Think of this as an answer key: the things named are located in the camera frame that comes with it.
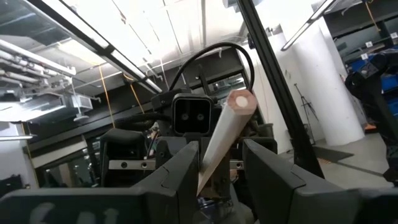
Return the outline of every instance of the metal plate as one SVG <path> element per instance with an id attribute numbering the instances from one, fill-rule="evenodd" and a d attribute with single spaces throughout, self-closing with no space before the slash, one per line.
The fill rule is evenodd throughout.
<path id="1" fill-rule="evenodd" d="M 156 161 L 123 161 L 123 160 L 112 160 L 109 161 L 110 170 L 155 170 Z M 230 170 L 243 170 L 243 161 L 230 161 Z"/>

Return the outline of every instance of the wooden stick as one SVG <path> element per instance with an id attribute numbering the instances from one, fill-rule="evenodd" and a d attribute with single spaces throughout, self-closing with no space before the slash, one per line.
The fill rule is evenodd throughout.
<path id="1" fill-rule="evenodd" d="M 217 122 L 199 172 L 198 193 L 229 151 L 236 137 L 257 108 L 256 97 L 248 90 L 232 90 Z"/>

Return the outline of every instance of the floor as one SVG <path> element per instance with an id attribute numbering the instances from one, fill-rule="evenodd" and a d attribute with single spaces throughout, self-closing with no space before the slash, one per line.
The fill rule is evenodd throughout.
<path id="1" fill-rule="evenodd" d="M 337 162 L 319 159 L 326 180 L 345 189 L 392 187 L 382 176 L 388 165 L 386 146 L 378 133 L 367 134 L 364 139 L 344 146 L 327 146 L 324 140 L 318 141 L 317 146 L 353 154 Z M 283 157 L 292 160 L 291 154 Z"/>

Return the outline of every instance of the cylindrical wooden rod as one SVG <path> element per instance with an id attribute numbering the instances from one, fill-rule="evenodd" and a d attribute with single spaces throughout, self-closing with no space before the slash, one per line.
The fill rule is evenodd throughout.
<path id="1" fill-rule="evenodd" d="M 257 108 L 256 97 L 248 90 L 232 90 L 226 100 L 199 172 L 198 193 L 217 168 Z"/>

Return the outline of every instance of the ceiling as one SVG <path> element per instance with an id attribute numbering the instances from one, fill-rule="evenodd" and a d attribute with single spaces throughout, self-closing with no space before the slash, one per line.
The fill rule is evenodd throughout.
<path id="1" fill-rule="evenodd" d="M 205 46 L 222 40 L 238 42 L 245 35 L 241 14 L 233 7 L 226 9 L 222 0 L 65 0 L 65 3 L 105 39 L 114 40 L 112 44 L 148 75 L 161 74 L 162 64 L 164 70 L 180 65 Z M 108 63 L 95 66 L 104 60 L 82 50 L 66 32 L 18 1 L 0 0 L 0 39 L 60 65 L 75 67 L 73 83 L 79 93 L 94 96 L 104 92 L 100 68 L 108 90 L 124 84 L 116 68 Z"/>

